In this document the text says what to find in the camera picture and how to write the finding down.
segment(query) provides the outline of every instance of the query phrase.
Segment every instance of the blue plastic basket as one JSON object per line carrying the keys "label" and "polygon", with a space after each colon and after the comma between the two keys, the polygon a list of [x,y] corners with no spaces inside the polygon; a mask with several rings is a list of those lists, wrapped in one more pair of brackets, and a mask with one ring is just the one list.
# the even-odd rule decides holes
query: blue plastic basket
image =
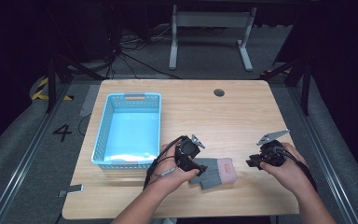
{"label": "blue plastic basket", "polygon": [[161,95],[110,93],[92,162],[102,169],[147,169],[159,154]]}

